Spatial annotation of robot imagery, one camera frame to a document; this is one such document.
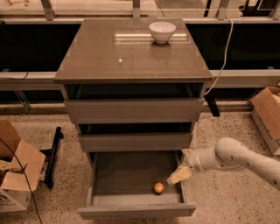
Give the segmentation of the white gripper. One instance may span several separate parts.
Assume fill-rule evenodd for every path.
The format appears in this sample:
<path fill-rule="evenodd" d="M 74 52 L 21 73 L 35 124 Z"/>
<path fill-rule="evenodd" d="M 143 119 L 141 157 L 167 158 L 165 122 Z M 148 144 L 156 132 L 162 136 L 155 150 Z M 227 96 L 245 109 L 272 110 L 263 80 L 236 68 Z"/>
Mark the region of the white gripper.
<path fill-rule="evenodd" d="M 206 172 L 207 169 L 201 162 L 202 156 L 205 154 L 204 149 L 190 150 L 183 149 L 183 154 L 185 155 L 185 164 L 188 166 L 180 165 L 176 171 L 167 179 L 169 185 L 175 185 L 178 182 L 188 179 L 192 176 L 192 172 Z"/>

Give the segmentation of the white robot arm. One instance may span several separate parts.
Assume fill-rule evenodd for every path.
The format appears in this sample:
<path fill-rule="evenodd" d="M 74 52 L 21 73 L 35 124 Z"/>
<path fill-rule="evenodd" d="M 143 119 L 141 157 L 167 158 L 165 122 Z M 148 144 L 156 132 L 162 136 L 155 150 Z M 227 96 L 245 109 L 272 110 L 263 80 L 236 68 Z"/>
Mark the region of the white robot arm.
<path fill-rule="evenodd" d="M 246 168 L 280 190 L 280 162 L 253 152 L 233 138 L 223 137 L 207 149 L 183 149 L 182 152 L 181 164 L 167 179 L 169 185 L 188 179 L 193 173 L 210 170 L 233 172 Z"/>

